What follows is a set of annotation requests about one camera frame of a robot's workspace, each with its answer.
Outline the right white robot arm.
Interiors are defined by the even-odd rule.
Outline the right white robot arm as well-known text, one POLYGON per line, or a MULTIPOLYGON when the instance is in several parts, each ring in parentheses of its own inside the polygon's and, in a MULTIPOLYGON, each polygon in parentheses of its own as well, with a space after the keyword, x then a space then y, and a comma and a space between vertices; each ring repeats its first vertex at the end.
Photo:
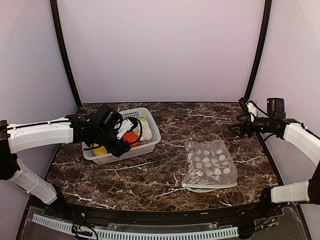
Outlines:
POLYGON ((266 217, 274 210, 275 204, 320 203, 320 138, 315 136, 303 123, 292 118, 254 117, 250 113, 238 116, 243 121, 228 126, 228 130, 239 138, 251 137, 254 133, 269 133, 300 150, 316 169, 311 179, 288 185, 272 187, 266 191, 267 197, 255 205, 255 213, 266 217))

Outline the clear zip top bag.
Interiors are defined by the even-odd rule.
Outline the clear zip top bag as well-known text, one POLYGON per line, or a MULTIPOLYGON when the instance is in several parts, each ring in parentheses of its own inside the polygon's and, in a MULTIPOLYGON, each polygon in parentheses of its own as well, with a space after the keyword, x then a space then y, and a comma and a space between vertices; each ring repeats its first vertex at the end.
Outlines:
POLYGON ((181 181, 183 188, 195 193, 207 193, 238 185, 238 171, 233 158, 221 139, 184 143, 188 170, 181 181))

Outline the left black frame post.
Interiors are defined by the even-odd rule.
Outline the left black frame post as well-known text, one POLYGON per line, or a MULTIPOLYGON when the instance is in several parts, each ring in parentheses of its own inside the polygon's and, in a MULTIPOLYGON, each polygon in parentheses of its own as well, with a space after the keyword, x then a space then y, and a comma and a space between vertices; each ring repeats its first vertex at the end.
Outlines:
POLYGON ((59 7, 58 7, 58 1, 57 0, 50 0, 50 8, 51 8, 51 15, 55 30, 55 35, 58 43, 58 48, 61 56, 61 60, 63 63, 64 71, 67 77, 67 81, 72 93, 72 97, 74 99, 74 102, 76 104, 77 109, 79 109, 82 106, 82 101, 76 86, 76 82, 74 79, 74 75, 72 72, 69 56, 67 53, 67 48, 65 44, 61 19, 60 19, 60 13, 59 13, 59 7))

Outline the white plastic basket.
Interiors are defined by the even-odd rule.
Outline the white plastic basket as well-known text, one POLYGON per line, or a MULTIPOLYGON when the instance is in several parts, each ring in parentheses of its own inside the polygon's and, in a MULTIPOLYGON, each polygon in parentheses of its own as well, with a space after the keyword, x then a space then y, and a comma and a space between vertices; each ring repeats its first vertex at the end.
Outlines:
POLYGON ((151 114, 145 107, 138 107, 119 112, 123 117, 122 126, 117 137, 129 144, 129 151, 121 156, 114 156, 107 147, 90 149, 82 143, 83 157, 97 165, 109 164, 153 152, 162 137, 151 114))

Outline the orange pumpkin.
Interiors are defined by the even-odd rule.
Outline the orange pumpkin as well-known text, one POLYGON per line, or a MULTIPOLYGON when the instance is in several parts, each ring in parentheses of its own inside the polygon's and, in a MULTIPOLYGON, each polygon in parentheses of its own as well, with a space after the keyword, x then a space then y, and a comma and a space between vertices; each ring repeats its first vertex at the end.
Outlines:
POLYGON ((139 139, 139 136, 133 132, 126 132, 123 136, 123 141, 125 143, 133 143, 134 142, 133 144, 130 145, 131 148, 137 147, 139 145, 140 142, 138 141, 138 139, 139 139))

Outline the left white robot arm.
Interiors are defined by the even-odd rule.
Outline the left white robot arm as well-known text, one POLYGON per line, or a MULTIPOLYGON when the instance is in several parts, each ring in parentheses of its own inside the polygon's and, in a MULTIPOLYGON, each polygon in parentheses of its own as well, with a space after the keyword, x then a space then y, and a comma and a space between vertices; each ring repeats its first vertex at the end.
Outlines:
POLYGON ((60 218, 67 218, 70 206, 59 196, 58 189, 32 172, 19 158, 24 150, 56 144, 85 143, 87 147, 103 146, 109 153, 120 157, 130 150, 123 141, 125 133, 135 127, 129 119, 86 119, 80 115, 68 115, 58 119, 30 124, 0 122, 0 179, 10 181, 51 205, 60 218))

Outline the yellow bell pepper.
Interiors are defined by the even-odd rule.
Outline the yellow bell pepper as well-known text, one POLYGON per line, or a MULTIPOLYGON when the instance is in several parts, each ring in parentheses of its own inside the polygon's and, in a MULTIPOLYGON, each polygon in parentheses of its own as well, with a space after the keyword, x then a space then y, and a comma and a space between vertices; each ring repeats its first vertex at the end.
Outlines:
POLYGON ((96 143, 93 144, 92 152, 96 157, 104 156, 108 154, 108 151, 104 146, 98 145, 96 143))

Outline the black front rail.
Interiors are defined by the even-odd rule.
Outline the black front rail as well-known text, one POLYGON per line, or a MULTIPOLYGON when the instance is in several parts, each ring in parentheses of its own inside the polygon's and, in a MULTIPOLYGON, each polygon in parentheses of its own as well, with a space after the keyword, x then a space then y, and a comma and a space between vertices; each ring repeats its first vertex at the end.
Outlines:
POLYGON ((255 221, 275 217, 283 222, 289 214, 300 219, 297 206, 282 203, 278 207, 270 207, 264 215, 258 202, 241 206, 192 211, 129 211, 114 210, 100 207, 89 207, 69 203, 72 213, 66 220, 93 226, 107 226, 110 223, 147 226, 192 225, 218 223, 219 226, 232 225, 253 226, 255 221))

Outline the white cauliflower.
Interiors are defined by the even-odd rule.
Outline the white cauliflower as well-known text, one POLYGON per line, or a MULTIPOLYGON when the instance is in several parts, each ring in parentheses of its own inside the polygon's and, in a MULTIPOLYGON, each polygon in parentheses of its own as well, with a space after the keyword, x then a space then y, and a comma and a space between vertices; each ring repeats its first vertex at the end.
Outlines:
POLYGON ((149 126, 149 122, 146 120, 146 118, 140 116, 136 118, 137 120, 139 120, 139 122, 141 124, 138 123, 137 127, 135 129, 133 129, 133 133, 137 136, 140 135, 141 130, 142 130, 142 135, 140 138, 141 142, 146 142, 146 141, 150 141, 153 137, 151 128, 149 126))

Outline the right black frame post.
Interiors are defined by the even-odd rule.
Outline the right black frame post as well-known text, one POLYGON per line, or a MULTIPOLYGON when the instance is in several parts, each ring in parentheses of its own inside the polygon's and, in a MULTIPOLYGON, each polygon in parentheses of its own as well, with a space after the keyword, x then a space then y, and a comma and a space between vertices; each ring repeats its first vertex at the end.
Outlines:
POLYGON ((265 41, 266 41, 266 37, 267 37, 268 27, 269 27, 271 9, 272 9, 272 0, 265 0, 262 21, 261 21, 261 27, 260 27, 257 47, 256 47, 256 51, 255 51, 255 56, 254 56, 254 60, 252 63, 252 68, 251 68, 251 72, 249 75, 245 94, 243 96, 246 100, 249 100, 252 95, 255 81, 256 81, 256 78, 258 75, 258 70, 260 67, 260 63, 261 63, 261 59, 262 59, 262 55, 263 55, 263 51, 264 51, 264 46, 265 46, 265 41))

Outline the black frame post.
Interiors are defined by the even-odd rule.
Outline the black frame post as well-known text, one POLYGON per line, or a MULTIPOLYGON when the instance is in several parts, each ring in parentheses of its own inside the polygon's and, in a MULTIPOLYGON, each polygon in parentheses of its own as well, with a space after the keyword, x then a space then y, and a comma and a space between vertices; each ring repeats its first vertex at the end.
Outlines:
POLYGON ((268 27, 269 27, 271 9, 272 9, 272 0, 265 0, 262 21, 261 21, 261 27, 260 27, 257 47, 256 47, 256 51, 255 51, 255 56, 254 56, 254 60, 252 63, 252 68, 251 68, 251 72, 249 75, 245 94, 243 96, 246 100, 249 100, 252 95, 255 81, 256 81, 256 78, 258 75, 258 70, 260 67, 260 63, 261 63, 261 59, 262 59, 262 55, 263 55, 263 51, 264 51, 264 46, 265 46, 265 41, 266 41, 266 37, 267 37, 268 27))
POLYGON ((50 8, 51 8, 51 15, 55 30, 55 35, 58 43, 58 48, 61 56, 61 60, 63 63, 64 71, 67 77, 67 81, 72 93, 72 97, 74 99, 74 102, 76 104, 77 109, 79 109, 82 106, 82 101, 76 86, 76 82, 74 79, 74 75, 72 72, 69 56, 67 53, 67 48, 65 44, 61 19, 60 19, 60 13, 59 13, 59 7, 58 7, 58 1, 57 0, 50 0, 50 8))

